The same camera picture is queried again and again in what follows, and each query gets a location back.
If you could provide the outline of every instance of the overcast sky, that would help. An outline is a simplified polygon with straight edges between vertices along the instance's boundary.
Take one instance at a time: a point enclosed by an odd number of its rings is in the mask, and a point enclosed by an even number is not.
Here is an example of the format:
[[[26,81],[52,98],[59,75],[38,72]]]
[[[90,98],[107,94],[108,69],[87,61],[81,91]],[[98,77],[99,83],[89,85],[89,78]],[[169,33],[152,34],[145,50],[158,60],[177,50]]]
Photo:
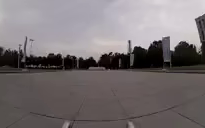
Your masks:
[[[98,58],[105,52],[148,48],[171,36],[171,49],[185,40],[200,46],[195,18],[205,0],[0,0],[0,46],[17,49],[25,36],[35,55]]]

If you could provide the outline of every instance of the tree line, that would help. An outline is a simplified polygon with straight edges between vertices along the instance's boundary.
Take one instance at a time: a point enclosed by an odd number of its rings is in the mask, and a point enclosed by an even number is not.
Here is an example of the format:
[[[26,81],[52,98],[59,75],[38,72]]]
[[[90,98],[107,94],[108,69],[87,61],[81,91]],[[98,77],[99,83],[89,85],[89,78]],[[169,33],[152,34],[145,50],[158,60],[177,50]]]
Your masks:
[[[159,68],[163,67],[162,41],[153,41],[148,49],[140,46],[134,47],[134,64],[131,68]],[[22,51],[4,49],[0,47],[0,66],[18,66],[18,56],[23,57]],[[201,52],[193,44],[181,41],[171,51],[172,66],[190,66],[202,63]],[[74,55],[63,57],[61,54],[49,53],[47,56],[31,55],[26,58],[28,68],[56,68],[62,69],[88,69],[89,67],[105,67],[106,69],[127,69],[130,68],[130,54],[105,53],[97,62],[93,57],[84,59]]]

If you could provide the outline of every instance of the asphalt road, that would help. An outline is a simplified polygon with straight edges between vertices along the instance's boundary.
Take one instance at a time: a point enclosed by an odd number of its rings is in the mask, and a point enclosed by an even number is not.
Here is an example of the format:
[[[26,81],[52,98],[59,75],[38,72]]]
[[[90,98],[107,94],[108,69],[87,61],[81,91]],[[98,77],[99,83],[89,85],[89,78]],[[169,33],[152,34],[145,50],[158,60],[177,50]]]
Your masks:
[[[0,74],[0,128],[205,128],[205,74]]]

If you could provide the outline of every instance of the pole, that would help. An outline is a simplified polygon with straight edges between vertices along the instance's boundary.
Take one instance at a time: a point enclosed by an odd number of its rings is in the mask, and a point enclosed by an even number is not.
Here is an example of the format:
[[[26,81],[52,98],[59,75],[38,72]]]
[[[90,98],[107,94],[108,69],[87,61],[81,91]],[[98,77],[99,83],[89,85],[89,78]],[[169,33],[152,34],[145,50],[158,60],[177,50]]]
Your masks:
[[[21,47],[22,45],[21,44],[19,44],[19,51],[18,51],[18,69],[20,68],[20,47]]]

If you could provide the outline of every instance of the sign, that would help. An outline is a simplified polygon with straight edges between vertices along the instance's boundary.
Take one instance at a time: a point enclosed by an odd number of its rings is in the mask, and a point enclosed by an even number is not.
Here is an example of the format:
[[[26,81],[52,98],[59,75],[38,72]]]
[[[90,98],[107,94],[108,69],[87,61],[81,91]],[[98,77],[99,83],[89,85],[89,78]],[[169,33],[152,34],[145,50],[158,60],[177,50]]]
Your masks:
[[[121,59],[119,59],[119,63],[118,64],[119,64],[119,68],[121,68]]]
[[[163,60],[164,60],[164,62],[171,62],[170,37],[163,37],[162,47],[163,47]]]
[[[134,65],[134,54],[130,54],[130,66]]]

